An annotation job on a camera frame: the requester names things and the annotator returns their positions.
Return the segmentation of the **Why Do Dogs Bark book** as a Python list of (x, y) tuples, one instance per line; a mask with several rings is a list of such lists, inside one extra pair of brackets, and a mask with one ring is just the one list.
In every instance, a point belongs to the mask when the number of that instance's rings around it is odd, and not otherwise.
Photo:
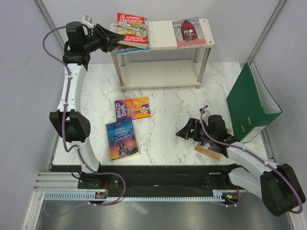
[(143, 48), (138, 48), (134, 46), (127, 46), (127, 45), (120, 45), (117, 48), (117, 54), (125, 54), (125, 53), (135, 53), (135, 52), (149, 52), (150, 48), (146, 47), (145, 49)]

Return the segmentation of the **red 13-Storey Treehouse book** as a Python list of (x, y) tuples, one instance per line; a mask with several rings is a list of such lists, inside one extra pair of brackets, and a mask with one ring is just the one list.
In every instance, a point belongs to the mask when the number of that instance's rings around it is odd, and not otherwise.
[(146, 49), (149, 45), (147, 35), (147, 18), (117, 13), (117, 33), (125, 38), (118, 43), (126, 46), (133, 46)]

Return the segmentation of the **green lever arch file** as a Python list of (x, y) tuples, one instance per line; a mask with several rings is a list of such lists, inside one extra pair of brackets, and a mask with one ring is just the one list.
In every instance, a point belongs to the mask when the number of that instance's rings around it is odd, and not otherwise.
[(283, 111), (253, 62), (246, 63), (227, 99), (234, 136), (249, 143)]

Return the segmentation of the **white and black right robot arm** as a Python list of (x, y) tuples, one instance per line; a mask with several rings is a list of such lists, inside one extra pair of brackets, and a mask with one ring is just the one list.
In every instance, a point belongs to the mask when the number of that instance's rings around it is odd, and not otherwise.
[(286, 163), (268, 162), (248, 149), (228, 133), (221, 115), (211, 115), (207, 121), (190, 118), (176, 136), (196, 142), (210, 141), (221, 154), (234, 161), (221, 170), (222, 187), (229, 189), (235, 185), (248, 190), (276, 217), (303, 211), (306, 197), (293, 168)]

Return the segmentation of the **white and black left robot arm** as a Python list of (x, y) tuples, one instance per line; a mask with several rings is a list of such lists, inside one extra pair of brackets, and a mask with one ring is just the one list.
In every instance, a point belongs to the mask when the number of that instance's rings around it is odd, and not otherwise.
[(70, 22), (54, 31), (66, 30), (68, 40), (64, 45), (62, 59), (51, 55), (64, 66), (64, 83), (61, 98), (56, 111), (50, 112), (49, 119), (62, 138), (67, 153), (75, 151), (81, 163), (82, 171), (92, 173), (89, 184), (101, 188), (105, 176), (98, 172), (100, 162), (96, 158), (89, 136), (90, 121), (81, 113), (81, 94), (83, 81), (88, 71), (91, 53), (101, 50), (105, 53), (114, 51), (124, 35), (114, 33), (99, 24), (90, 22)]

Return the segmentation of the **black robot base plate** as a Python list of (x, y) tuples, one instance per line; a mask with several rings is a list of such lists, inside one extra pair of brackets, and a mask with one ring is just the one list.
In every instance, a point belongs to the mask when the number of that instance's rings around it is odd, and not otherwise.
[(52, 166), (53, 173), (71, 173), (79, 189), (106, 189), (112, 195), (208, 196), (214, 190), (237, 191), (221, 173), (223, 165), (109, 165), (100, 175), (84, 173), (80, 166)]

